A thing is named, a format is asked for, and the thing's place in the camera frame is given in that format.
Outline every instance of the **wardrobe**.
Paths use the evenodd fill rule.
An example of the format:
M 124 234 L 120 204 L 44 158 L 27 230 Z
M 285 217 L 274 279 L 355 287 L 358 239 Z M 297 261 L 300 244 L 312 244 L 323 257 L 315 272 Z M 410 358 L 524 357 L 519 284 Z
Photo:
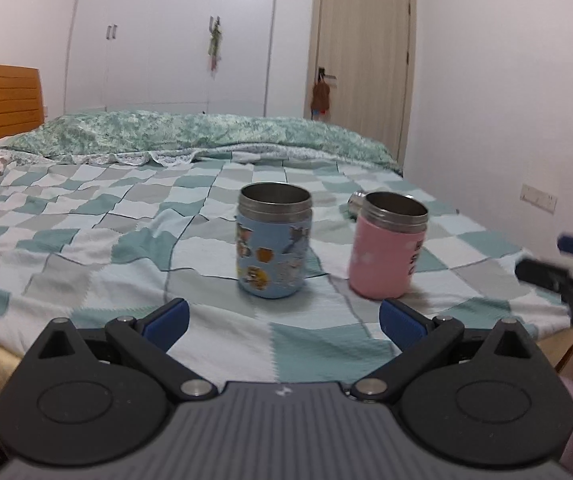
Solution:
M 273 13 L 274 0 L 77 0 L 65 111 L 263 116 Z

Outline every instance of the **checkered bedspread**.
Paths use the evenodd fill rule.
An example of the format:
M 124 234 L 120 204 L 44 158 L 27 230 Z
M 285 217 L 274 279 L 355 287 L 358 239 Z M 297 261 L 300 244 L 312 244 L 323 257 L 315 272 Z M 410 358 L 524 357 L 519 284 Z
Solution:
M 232 157 L 174 168 L 11 164 L 0 176 L 0 344 L 22 353 L 53 317 L 98 327 L 184 297 L 190 328 L 170 354 L 215 383 L 355 380 L 397 351 L 379 305 L 347 286 L 346 202 L 358 189 L 403 192 L 431 213 L 410 306 L 474 328 L 516 316 L 535 336 L 569 325 L 554 298 L 513 277 L 518 247 L 390 171 Z M 306 286 L 282 300 L 236 284 L 238 193 L 265 181 L 313 195 Z

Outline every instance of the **bed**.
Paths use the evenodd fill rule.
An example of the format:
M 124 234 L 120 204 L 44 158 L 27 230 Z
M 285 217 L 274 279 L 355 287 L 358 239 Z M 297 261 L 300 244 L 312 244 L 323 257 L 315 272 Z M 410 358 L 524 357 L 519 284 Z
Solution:
M 41 97 L 32 99 L 37 115 L 21 120 L 41 123 Z M 99 327 L 175 297 L 189 302 L 191 322 L 169 354 L 220 386 L 350 382 L 377 368 L 397 349 L 379 329 L 379 304 L 347 286 L 355 222 L 346 204 L 358 189 L 407 194 L 430 211 L 403 298 L 410 306 L 472 328 L 517 317 L 536 338 L 569 326 L 557 298 L 516 281 L 521 248 L 404 180 L 381 144 L 336 126 L 110 112 L 13 136 L 27 125 L 39 126 L 0 126 L 12 136 L 0 139 L 9 161 L 0 175 L 0 388 L 50 319 Z M 282 300 L 236 286 L 237 196 L 264 181 L 313 196 L 306 286 Z

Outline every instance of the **wall outlet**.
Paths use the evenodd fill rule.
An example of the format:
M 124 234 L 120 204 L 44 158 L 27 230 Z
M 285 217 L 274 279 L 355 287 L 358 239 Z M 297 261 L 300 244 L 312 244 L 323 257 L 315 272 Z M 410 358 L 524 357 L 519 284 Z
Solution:
M 535 207 L 539 207 L 540 209 L 544 209 L 550 213 L 555 211 L 555 205 L 558 203 L 558 197 L 555 195 L 545 193 L 544 191 L 540 191 L 539 189 L 528 186 L 527 184 L 522 185 L 520 200 L 529 202 Z

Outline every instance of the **metal pin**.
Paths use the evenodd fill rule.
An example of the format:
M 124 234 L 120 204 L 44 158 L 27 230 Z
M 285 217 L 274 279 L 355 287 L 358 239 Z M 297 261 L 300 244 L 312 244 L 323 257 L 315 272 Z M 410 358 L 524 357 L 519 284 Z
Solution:
M 377 378 L 361 379 L 356 383 L 356 390 L 363 395 L 383 394 L 387 387 L 387 383 Z
M 185 381 L 180 386 L 180 390 L 183 394 L 191 397 L 202 397 L 208 394 L 213 388 L 213 384 L 204 379 L 191 379 L 190 381 Z

